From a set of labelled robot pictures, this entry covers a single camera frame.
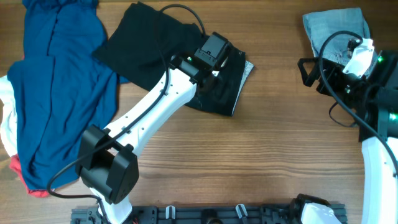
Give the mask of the black shorts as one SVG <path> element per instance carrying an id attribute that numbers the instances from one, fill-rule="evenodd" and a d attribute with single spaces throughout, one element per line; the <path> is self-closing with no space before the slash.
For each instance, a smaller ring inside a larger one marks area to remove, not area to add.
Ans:
<path id="1" fill-rule="evenodd" d="M 92 55 L 118 75 L 151 90 L 165 72 L 164 63 L 170 62 L 173 55 L 196 51 L 206 40 L 196 24 L 183 24 L 168 15 L 159 15 L 139 2 L 129 6 L 113 35 Z M 214 88 L 194 97 L 187 106 L 232 116 L 253 67 L 245 52 L 232 47 Z"/>

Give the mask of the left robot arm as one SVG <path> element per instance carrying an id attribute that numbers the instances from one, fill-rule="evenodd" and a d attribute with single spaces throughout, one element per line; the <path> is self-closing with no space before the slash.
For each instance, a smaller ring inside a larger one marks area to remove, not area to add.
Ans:
<path id="1" fill-rule="evenodd" d="M 180 107 L 214 87 L 231 49 L 226 38 L 212 33 L 196 51 L 174 55 L 155 87 L 123 117 L 83 133 L 75 172 L 97 198 L 103 223 L 127 220 L 145 145 Z"/>

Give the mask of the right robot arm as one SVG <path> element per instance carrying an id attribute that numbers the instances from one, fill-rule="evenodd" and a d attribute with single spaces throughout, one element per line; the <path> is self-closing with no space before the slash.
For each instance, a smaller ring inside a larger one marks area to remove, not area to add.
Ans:
<path id="1" fill-rule="evenodd" d="M 361 78 L 344 73 L 331 60 L 301 58 L 297 65 L 304 85 L 318 81 L 317 92 L 328 95 L 326 78 L 339 100 L 360 118 L 362 223 L 397 223 L 397 51 L 382 51 L 371 74 Z"/>

